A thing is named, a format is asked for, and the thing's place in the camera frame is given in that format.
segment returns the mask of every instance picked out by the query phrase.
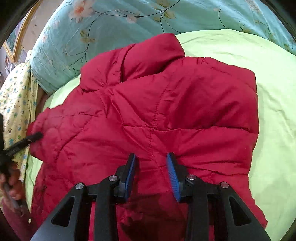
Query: floral pattern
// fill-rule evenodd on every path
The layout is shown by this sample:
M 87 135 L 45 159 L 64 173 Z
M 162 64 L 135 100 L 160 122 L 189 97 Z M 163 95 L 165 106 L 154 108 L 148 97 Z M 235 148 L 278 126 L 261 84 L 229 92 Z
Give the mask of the floral pattern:
M 296 54 L 296 42 L 260 0 L 65 0 L 37 40 L 31 61 L 48 93 L 104 51 L 161 33 L 233 29 L 258 35 Z
M 0 89 L 0 113 L 4 117 L 5 148 L 26 137 L 29 121 L 34 121 L 38 83 L 31 72 L 31 52 L 25 63 L 19 64 L 8 75 Z M 24 181 L 29 148 L 14 156 Z
M 76 0 L 73 10 L 69 13 L 69 18 L 76 19 L 76 23 L 79 23 L 83 18 L 90 17 L 94 14 L 93 4 L 94 0 Z

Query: red puffer jacket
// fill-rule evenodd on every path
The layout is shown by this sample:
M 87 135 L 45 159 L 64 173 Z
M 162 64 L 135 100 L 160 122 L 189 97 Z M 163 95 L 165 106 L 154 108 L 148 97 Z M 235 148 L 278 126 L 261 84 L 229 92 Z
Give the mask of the red puffer jacket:
M 130 201 L 117 206 L 120 241 L 182 240 L 187 205 L 174 199 L 166 168 L 174 152 L 205 182 L 228 182 L 265 227 L 248 183 L 257 107 L 253 72 L 185 57 L 173 34 L 102 53 L 82 68 L 64 104 L 30 127 L 44 134 L 30 147 L 44 161 L 32 215 L 41 225 L 74 184 L 100 182 L 135 153 Z

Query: yellow patterned blanket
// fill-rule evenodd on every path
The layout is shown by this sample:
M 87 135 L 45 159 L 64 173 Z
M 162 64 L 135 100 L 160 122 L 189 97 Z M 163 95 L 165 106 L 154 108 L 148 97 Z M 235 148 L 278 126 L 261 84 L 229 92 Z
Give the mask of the yellow patterned blanket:
M 25 63 L 19 64 L 8 75 L 0 89 L 0 113 L 4 117 L 5 148 L 26 137 L 28 124 L 35 120 L 38 83 L 31 72 L 31 52 Z M 17 153 L 14 161 L 21 171 L 23 182 L 29 147 Z

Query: jacket sleeve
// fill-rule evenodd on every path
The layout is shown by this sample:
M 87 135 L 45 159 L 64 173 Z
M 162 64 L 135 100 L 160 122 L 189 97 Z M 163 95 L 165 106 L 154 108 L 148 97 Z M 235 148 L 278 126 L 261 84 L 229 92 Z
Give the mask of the jacket sleeve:
M 82 90 L 96 91 L 126 80 L 157 74 L 185 56 L 173 34 L 161 34 L 138 44 L 101 53 L 81 69 Z

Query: gold picture frame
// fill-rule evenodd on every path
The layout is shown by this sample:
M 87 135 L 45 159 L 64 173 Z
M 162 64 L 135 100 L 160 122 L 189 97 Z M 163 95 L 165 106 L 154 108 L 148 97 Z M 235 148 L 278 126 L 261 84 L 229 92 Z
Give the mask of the gold picture frame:
M 22 39 L 25 35 L 27 27 L 35 14 L 37 8 L 40 6 L 42 0 L 39 0 L 26 14 L 26 16 L 19 22 L 16 28 L 9 35 L 8 39 L 4 42 L 3 47 L 6 50 L 7 56 L 10 61 L 16 63 L 18 61 L 20 51 L 22 49 Z

